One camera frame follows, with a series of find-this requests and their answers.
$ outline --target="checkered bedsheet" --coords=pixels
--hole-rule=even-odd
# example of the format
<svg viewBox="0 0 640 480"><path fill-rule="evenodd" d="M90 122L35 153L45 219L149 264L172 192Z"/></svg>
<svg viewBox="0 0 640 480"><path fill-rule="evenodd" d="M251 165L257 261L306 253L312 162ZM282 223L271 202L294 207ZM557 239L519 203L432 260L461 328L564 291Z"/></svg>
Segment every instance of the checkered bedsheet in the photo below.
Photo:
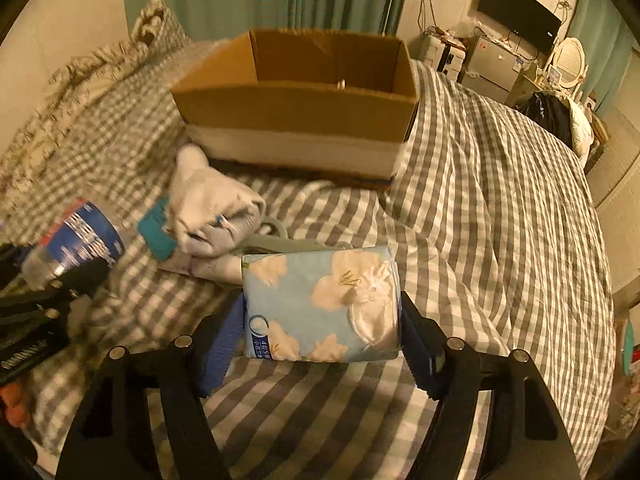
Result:
<svg viewBox="0 0 640 480"><path fill-rule="evenodd" d="M210 45L167 26L150 62L76 121L4 231L33 242L74 198L101 194L134 225L163 193L187 142L166 82ZM417 63L417 120L393 186L235 175L293 238L388 245L402 286L447 335L533 356L586 473L604 426L614 358L609 267L578 161L532 121ZM82 332L31 377L33 436L53 454L107 350L156 348L215 310L216 285L159 270L138 236ZM171 470L158 396L162 468ZM310 364L237 357L204 409L234 478L402 479L434 402L391 362ZM488 413L481 396L461 478L472 478Z"/></svg>

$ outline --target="cardboard box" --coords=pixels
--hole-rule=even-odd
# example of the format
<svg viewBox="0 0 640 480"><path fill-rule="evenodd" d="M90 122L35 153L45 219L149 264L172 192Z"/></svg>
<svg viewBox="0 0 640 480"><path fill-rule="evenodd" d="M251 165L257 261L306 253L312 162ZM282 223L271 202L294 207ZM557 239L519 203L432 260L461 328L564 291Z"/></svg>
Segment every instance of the cardboard box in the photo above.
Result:
<svg viewBox="0 0 640 480"><path fill-rule="evenodd" d="M418 101L401 40L340 30L251 30L172 94L214 160L365 187L396 174Z"/></svg>

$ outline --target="black flat screen monitor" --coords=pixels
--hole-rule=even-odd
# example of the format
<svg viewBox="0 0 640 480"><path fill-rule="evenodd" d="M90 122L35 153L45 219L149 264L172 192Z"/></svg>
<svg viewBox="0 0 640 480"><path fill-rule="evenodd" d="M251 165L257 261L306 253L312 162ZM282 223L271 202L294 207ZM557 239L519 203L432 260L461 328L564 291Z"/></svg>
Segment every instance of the black flat screen monitor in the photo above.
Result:
<svg viewBox="0 0 640 480"><path fill-rule="evenodd" d="M480 0L478 10L544 54L551 51L561 23L537 0Z"/></svg>

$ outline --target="metal bolt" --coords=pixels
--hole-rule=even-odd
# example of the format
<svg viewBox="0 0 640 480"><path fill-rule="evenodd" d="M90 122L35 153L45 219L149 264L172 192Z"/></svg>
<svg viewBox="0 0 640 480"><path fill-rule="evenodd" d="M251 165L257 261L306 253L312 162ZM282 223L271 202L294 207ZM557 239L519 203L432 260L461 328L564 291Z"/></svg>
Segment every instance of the metal bolt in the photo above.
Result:
<svg viewBox="0 0 640 480"><path fill-rule="evenodd" d="M447 339L447 346L452 350L462 350L465 347L465 342L459 337L450 337Z"/></svg>
<svg viewBox="0 0 640 480"><path fill-rule="evenodd" d="M177 338L175 338L174 344L178 348L187 348L188 346L191 346L192 342L193 339L191 339L190 335L179 335Z"/></svg>
<svg viewBox="0 0 640 480"><path fill-rule="evenodd" d="M520 348L516 348L513 352L513 358L516 359L519 363L526 363L529 360L529 354L527 354L524 350Z"/></svg>
<svg viewBox="0 0 640 480"><path fill-rule="evenodd" d="M116 346L109 352L109 357L113 360L122 359L125 353L125 349L122 346Z"/></svg>

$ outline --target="tissue package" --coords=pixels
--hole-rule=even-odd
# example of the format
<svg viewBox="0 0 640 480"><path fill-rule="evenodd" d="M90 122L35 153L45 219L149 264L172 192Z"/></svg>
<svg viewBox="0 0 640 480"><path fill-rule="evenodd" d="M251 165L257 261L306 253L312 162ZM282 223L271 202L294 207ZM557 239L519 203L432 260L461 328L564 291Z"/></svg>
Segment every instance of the tissue package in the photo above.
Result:
<svg viewBox="0 0 640 480"><path fill-rule="evenodd" d="M398 270L387 247L242 258L247 357L278 361L394 359Z"/></svg>

